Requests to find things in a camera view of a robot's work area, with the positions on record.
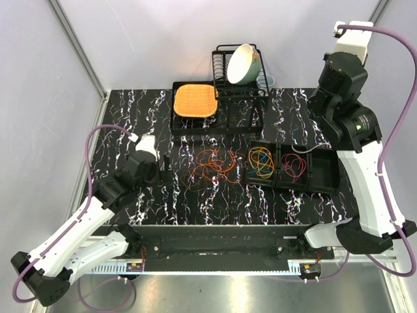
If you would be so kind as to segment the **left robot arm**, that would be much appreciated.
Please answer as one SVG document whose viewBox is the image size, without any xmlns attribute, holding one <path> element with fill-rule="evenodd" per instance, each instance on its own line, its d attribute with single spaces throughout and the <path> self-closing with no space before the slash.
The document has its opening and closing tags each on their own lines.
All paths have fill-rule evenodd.
<svg viewBox="0 0 417 313">
<path fill-rule="evenodd" d="M 85 273 L 111 258 L 136 258 L 144 253 L 142 236 L 133 227 L 117 226 L 103 239 L 81 245 L 105 222 L 130 205 L 141 188 L 167 185 L 171 159 L 136 151 L 120 168 L 98 180 L 81 207 L 48 239 L 30 252 L 17 252 L 11 264 L 42 306 L 56 303 Z"/>
</svg>

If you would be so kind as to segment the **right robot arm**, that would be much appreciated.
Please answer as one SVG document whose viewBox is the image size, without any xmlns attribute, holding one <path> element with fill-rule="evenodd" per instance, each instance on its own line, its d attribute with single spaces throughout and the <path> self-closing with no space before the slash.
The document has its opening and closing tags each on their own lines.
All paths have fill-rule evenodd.
<svg viewBox="0 0 417 313">
<path fill-rule="evenodd" d="M 343 164 L 358 206 L 358 214 L 332 224 L 308 228 L 296 242 L 302 258 L 319 248 L 343 247 L 352 254 L 380 254 L 400 237 L 416 233 L 416 224 L 405 219 L 392 200 L 389 214 L 379 182 L 377 162 L 382 153 L 382 134 L 374 112 L 358 101 L 368 73 L 351 53 L 334 52 L 324 57 L 319 85 L 308 100 L 309 117 L 317 123 Z"/>
</svg>

